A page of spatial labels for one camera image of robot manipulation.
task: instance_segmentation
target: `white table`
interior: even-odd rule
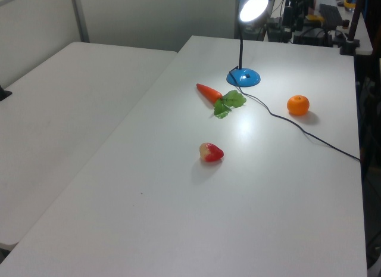
[[[0,276],[365,277],[359,162],[250,99],[217,119],[197,92],[232,90],[238,53],[239,41],[192,37]],[[351,57],[247,41],[243,66],[262,79],[247,92],[273,112],[359,155]],[[287,112],[295,94],[310,99],[306,117]],[[203,142],[221,163],[200,162]]]
[[[10,250],[155,82],[175,52],[73,43],[0,102],[0,248]]]
[[[282,0],[275,0],[274,8],[273,8],[274,10],[279,6],[279,4],[281,4],[281,1]],[[319,6],[321,3],[327,4],[327,5],[337,6],[336,0],[316,0],[315,15],[320,15]],[[338,7],[338,10],[339,10],[340,15],[343,18],[343,20],[349,20],[350,22],[352,21],[352,17],[353,17],[352,12],[345,11],[344,7]],[[276,18],[279,16],[279,12],[280,12],[280,9],[275,11],[271,16]],[[369,35],[368,35],[368,31],[367,31],[367,28],[365,25],[364,17],[362,14],[360,14],[360,18],[359,18],[359,21],[357,24],[355,39],[360,40],[360,46],[358,48],[356,48],[356,54],[357,55],[371,55],[372,54],[373,47],[371,45]]]

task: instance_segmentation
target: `blue lamp base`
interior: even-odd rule
[[[234,69],[227,74],[227,82],[231,85],[247,88],[259,84],[261,81],[260,75],[251,69]]]

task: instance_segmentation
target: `orange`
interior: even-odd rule
[[[295,95],[287,102],[287,109],[293,115],[304,115],[308,112],[309,107],[310,102],[303,95]]]

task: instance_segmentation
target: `gray wall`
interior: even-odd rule
[[[6,88],[78,41],[71,0],[0,1],[0,85]]]
[[[192,35],[234,36],[235,0],[77,1],[92,43],[179,51]]]

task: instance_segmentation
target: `lamp neck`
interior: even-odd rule
[[[242,53],[243,53],[243,37],[242,37],[242,29],[241,24],[238,22],[238,33],[239,33],[239,65],[238,69],[242,70]]]

